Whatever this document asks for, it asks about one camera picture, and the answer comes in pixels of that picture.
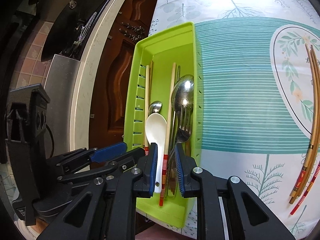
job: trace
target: red striped chopstick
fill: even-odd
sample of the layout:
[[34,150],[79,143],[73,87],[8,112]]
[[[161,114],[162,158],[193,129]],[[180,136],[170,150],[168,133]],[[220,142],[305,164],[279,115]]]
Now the red striped chopstick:
[[172,72],[171,72],[171,82],[170,82],[170,93],[169,93],[169,108],[168,108],[168,116],[167,116],[167,127],[165,129],[165,140],[164,140],[164,156],[163,156],[163,163],[162,163],[162,174],[161,174],[161,192],[160,192],[160,200],[159,206],[163,206],[163,199],[165,193],[165,181],[167,178],[167,165],[168,165],[168,153],[169,153],[169,142],[170,142],[170,129],[171,129],[171,116],[172,116],[172,106],[171,106],[171,94],[174,87],[174,81],[176,77],[176,63],[172,65]]
[[[146,126],[146,121],[148,119],[149,113],[149,74],[150,74],[150,66],[147,65],[146,67],[146,85],[145,85],[145,97],[144,97],[144,126]],[[146,135],[146,130],[144,130],[144,144],[143,148],[145,151],[145,155],[149,154],[149,142]]]
[[320,162],[318,164],[318,167],[316,168],[316,172],[315,174],[313,175],[312,177],[312,180],[310,181],[306,191],[304,192],[304,194],[302,195],[302,197],[300,198],[299,202],[296,204],[296,206],[292,209],[292,211],[290,212],[290,215],[293,215],[297,209],[299,208],[299,206],[301,206],[302,202],[304,201],[304,199],[306,198],[306,196],[308,195],[308,193],[310,192],[310,189],[311,187],[313,186],[317,176],[318,176],[318,173],[320,171]]
[[[166,180],[167,166],[168,166],[168,154],[165,154],[163,155],[161,181]],[[165,183],[161,183],[159,206],[163,206],[164,192],[165,192]]]

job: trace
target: white ceramic spoon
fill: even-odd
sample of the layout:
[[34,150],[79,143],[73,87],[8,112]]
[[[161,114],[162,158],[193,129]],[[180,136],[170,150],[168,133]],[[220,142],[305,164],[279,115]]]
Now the white ceramic spoon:
[[162,162],[164,155],[164,140],[165,140],[165,130],[167,126],[167,121],[165,118],[158,113],[153,113],[149,115],[146,121],[146,135],[149,144],[156,143],[158,145],[158,163],[156,172],[156,185],[155,192],[161,192],[161,174],[162,174]]

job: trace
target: cable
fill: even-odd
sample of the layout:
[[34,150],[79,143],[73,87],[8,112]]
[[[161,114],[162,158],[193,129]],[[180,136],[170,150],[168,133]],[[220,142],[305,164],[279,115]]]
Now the cable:
[[49,158],[51,158],[53,156],[53,152],[54,152],[54,139],[53,139],[52,131],[50,130],[49,126],[47,124],[45,126],[50,134],[51,142],[52,142],[52,150],[51,150],[50,157],[49,157]]

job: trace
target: kitchen counter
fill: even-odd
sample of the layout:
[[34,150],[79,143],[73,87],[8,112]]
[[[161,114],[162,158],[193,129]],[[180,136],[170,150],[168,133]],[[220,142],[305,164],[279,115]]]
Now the kitchen counter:
[[88,148],[91,97],[103,47],[124,0],[110,0],[96,23],[81,57],[70,115],[70,151]]

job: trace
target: metal fork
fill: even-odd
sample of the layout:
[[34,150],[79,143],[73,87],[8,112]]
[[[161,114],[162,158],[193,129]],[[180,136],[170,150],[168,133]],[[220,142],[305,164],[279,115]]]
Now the metal fork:
[[[168,174],[166,176],[166,182],[165,182],[165,192],[164,196],[168,196],[168,188],[169,188],[169,180],[171,176],[171,169],[175,168],[174,163],[172,162],[174,157],[174,148],[176,147],[177,143],[183,143],[189,140],[191,133],[192,133],[192,122],[191,122],[191,114],[192,114],[193,108],[190,106],[182,106],[181,111],[177,112],[176,115],[178,117],[179,123],[178,123],[178,129],[176,133],[176,139],[175,143],[171,149],[171,152],[169,154],[169,160],[168,160]],[[177,174],[174,172],[173,176],[174,182],[172,183],[171,191],[173,195],[175,195],[175,189],[177,185]]]

